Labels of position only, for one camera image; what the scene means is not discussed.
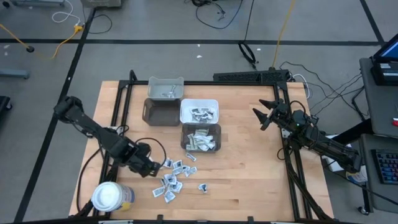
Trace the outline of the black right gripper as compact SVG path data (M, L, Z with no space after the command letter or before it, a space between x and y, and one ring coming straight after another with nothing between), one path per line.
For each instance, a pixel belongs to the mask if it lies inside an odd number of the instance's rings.
M290 122L289 106L284 103L283 99L275 101L259 100L267 109L272 110L270 115L253 108L253 112L257 116L261 124L261 130L265 131L271 123L276 125L288 125Z

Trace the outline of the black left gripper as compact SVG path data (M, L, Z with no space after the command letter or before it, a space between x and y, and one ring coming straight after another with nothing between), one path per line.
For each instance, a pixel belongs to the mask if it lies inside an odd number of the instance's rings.
M151 147L148 144L137 144L129 158L129 170L141 177L156 177L162 164L149 158Z

